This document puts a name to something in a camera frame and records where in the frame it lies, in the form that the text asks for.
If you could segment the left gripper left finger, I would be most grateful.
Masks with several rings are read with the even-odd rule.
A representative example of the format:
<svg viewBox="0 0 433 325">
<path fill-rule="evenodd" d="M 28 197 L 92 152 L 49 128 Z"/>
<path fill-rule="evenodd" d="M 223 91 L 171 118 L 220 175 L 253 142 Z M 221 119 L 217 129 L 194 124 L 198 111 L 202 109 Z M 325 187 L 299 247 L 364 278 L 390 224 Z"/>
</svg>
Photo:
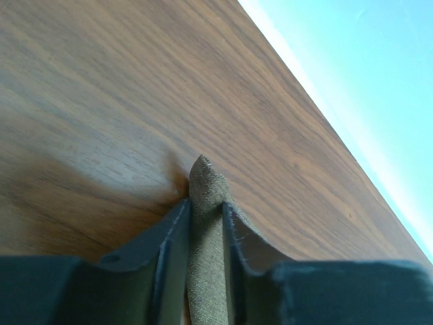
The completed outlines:
<svg viewBox="0 0 433 325">
<path fill-rule="evenodd" d="M 1 257 L 2 324 L 178 324 L 191 203 L 90 263 L 72 255 Z"/>
</svg>

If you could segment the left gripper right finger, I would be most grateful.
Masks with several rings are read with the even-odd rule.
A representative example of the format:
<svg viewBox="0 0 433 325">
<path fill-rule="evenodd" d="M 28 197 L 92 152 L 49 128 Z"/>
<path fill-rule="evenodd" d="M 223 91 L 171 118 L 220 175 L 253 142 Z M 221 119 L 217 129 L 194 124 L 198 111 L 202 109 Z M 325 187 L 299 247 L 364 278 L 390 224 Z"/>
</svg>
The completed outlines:
<svg viewBox="0 0 433 325">
<path fill-rule="evenodd" d="M 296 261 L 222 205 L 230 324 L 431 324 L 432 279 L 410 261 Z"/>
</svg>

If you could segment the brown cloth napkin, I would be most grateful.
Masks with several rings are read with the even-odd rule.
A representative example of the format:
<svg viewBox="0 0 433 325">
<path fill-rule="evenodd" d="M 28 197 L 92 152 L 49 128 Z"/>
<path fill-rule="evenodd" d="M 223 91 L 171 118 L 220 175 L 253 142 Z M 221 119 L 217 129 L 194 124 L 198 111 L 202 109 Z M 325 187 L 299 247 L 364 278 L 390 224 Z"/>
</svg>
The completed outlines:
<svg viewBox="0 0 433 325">
<path fill-rule="evenodd" d="M 224 175 L 200 155 L 189 173 L 191 244 L 187 298 L 192 324 L 233 324 L 227 302 L 223 203 L 235 204 Z"/>
</svg>

